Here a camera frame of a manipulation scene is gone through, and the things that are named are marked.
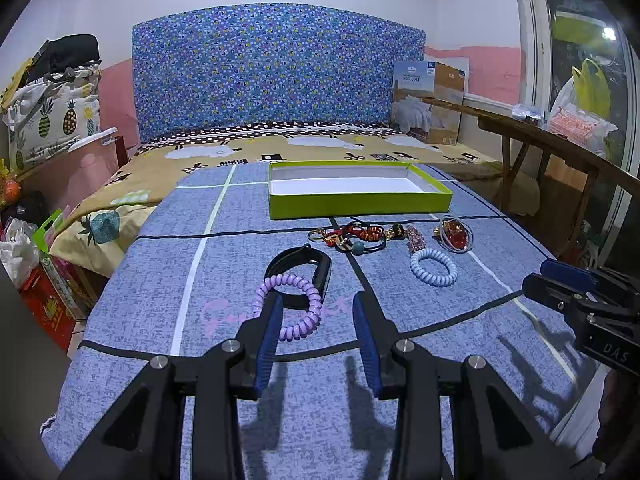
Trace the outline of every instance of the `headboard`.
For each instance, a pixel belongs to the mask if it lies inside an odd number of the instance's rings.
[[[417,28],[302,4],[140,23],[132,37],[140,137],[257,121],[386,123],[393,63],[423,59],[424,41]]]

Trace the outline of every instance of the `black wristband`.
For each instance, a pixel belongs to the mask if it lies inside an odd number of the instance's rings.
[[[284,274],[289,269],[303,264],[316,264],[317,267],[314,272],[313,284],[318,290],[322,302],[324,302],[324,295],[329,285],[329,278],[331,277],[331,258],[322,251],[314,249],[310,244],[282,251],[271,260],[271,263],[269,263],[264,273],[264,277],[268,278],[269,276]],[[280,294],[285,308],[306,310],[309,307],[309,302],[305,294],[286,294],[284,292]]]

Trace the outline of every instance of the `black bag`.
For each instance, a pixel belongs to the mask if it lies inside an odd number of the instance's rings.
[[[91,34],[65,36],[49,41],[27,78],[27,83],[36,81],[45,74],[64,72],[65,68],[76,68],[100,63],[98,40]]]

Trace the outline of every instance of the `screw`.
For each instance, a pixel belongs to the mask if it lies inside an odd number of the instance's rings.
[[[412,352],[414,350],[415,344],[410,339],[400,339],[396,341],[396,348],[403,354],[406,354],[407,352]]]
[[[223,351],[228,352],[229,354],[232,354],[233,352],[237,352],[241,346],[242,346],[242,343],[236,339],[227,339],[222,343]]]
[[[486,365],[486,359],[481,355],[472,355],[467,359],[469,366],[475,368],[476,370],[481,370]]]
[[[169,359],[166,355],[156,355],[151,358],[149,364],[151,364],[152,368],[156,370],[162,370],[169,363]]]

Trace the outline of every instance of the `bed sheet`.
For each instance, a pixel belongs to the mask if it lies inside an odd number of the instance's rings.
[[[550,257],[474,192],[446,173],[423,168],[452,190],[450,212],[472,227],[475,246],[469,253],[451,255],[460,274],[447,288],[425,285],[412,275],[403,240],[392,240],[385,250],[356,258],[385,315],[400,330],[449,320],[519,290],[523,277]],[[179,182],[143,225],[108,283],[88,320],[85,339],[117,349],[197,356],[235,335],[251,315],[255,287],[269,261],[286,248],[306,243],[309,229],[331,221],[271,221],[266,171],[264,164],[243,164],[197,171]],[[430,234],[441,216],[364,219],[410,223],[431,246]],[[333,261],[322,325],[306,339],[279,343],[278,354],[355,339],[351,303],[362,284],[345,255],[318,247]],[[311,269],[298,271],[311,276]],[[285,312],[285,320],[295,317],[294,311]],[[416,338],[437,356],[487,357],[545,431],[564,415],[594,372],[593,362],[571,348],[572,340],[559,314],[522,297]],[[69,460],[144,364],[88,347],[79,349],[56,418],[42,435],[58,466]],[[315,408],[309,412],[309,406]],[[450,461],[446,405],[442,411],[444,451]],[[238,412],[248,478],[293,478],[301,468],[309,478],[376,478],[378,472],[386,478],[396,403],[372,398],[357,351],[278,362],[264,397],[240,402]],[[189,403],[183,478],[190,477],[192,415]]]

